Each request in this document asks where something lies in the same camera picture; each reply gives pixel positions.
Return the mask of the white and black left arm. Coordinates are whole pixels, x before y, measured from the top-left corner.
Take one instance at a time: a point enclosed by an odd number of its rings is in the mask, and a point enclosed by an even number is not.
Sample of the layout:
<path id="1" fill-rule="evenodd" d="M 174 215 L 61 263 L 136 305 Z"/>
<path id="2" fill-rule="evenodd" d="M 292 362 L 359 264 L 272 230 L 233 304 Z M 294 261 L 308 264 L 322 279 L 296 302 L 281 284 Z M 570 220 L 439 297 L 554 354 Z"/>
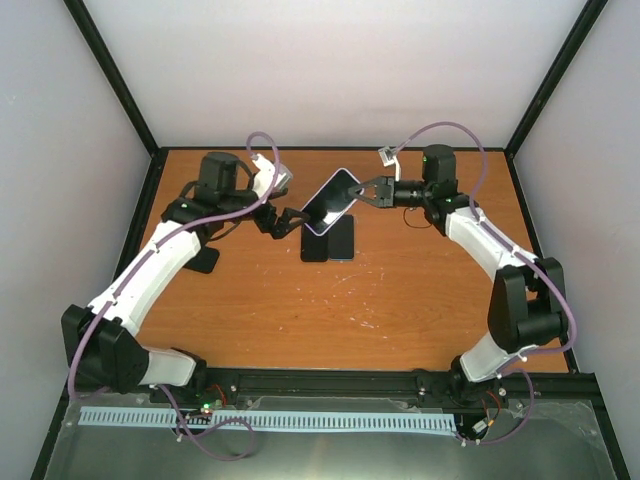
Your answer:
<path id="1" fill-rule="evenodd" d="M 181 269 L 212 271 L 218 252 L 208 244 L 229 234 L 226 223 L 251 220 L 260 232 L 282 239 L 308 220 L 301 211 L 277 211 L 272 203 L 286 195 L 292 177 L 281 161 L 261 154 L 245 163 L 231 153 L 207 153 L 198 178 L 167 206 L 123 272 L 87 306 L 71 305 L 63 313 L 69 395 L 76 395 L 76 379 L 83 377 L 120 394 L 167 385 L 186 402 L 201 400 L 208 390 L 204 359 L 179 348 L 144 347 L 136 337 Z"/>

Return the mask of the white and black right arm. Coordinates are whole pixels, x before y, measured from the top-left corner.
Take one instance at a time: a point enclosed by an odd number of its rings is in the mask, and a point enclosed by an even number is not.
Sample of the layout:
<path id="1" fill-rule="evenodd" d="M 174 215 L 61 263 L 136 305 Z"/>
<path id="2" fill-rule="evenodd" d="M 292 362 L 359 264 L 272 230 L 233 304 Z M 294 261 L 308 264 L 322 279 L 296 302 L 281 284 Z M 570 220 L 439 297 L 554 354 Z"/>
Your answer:
<path id="1" fill-rule="evenodd" d="M 427 222 L 463 248 L 492 282 L 487 333 L 456 357 L 445 392 L 464 404 L 516 360 L 568 336 L 564 273 L 553 258 L 522 249 L 488 220 L 477 202 L 458 189 L 452 147 L 434 144 L 421 154 L 418 180 L 379 176 L 349 188 L 349 195 L 379 209 L 422 209 Z"/>

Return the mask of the teal phone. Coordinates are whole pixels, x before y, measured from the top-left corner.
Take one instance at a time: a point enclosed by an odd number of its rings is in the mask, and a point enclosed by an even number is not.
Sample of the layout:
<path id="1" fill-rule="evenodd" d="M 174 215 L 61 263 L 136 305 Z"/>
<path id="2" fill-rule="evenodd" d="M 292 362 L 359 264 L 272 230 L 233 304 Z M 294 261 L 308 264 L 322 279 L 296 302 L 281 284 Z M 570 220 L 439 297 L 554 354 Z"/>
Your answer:
<path id="1" fill-rule="evenodd" d="M 328 258 L 349 261 L 355 256 L 355 222 L 352 215 L 343 215 L 328 232 Z"/>

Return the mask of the phone with lilac case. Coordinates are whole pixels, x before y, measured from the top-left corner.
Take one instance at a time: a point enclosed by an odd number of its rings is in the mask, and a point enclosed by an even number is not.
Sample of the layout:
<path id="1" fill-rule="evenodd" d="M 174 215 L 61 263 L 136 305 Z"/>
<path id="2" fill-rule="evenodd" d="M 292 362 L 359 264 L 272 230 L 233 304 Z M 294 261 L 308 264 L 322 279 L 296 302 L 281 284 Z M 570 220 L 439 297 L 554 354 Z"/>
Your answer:
<path id="1" fill-rule="evenodd" d="M 356 202 L 349 189 L 358 185 L 352 172 L 337 169 L 302 207 L 308 216 L 306 228 L 316 236 L 325 235 Z"/>

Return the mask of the black phone case with ring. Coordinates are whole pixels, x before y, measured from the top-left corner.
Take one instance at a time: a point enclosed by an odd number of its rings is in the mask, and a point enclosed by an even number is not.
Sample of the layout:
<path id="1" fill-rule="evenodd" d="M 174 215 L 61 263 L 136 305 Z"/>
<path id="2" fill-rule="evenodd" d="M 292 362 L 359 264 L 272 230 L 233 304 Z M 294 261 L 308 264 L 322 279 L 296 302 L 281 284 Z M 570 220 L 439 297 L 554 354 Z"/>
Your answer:
<path id="1" fill-rule="evenodd" d="M 307 226 L 301 228 L 300 260 L 304 263 L 323 263 L 329 259 L 327 235 L 315 235 Z"/>

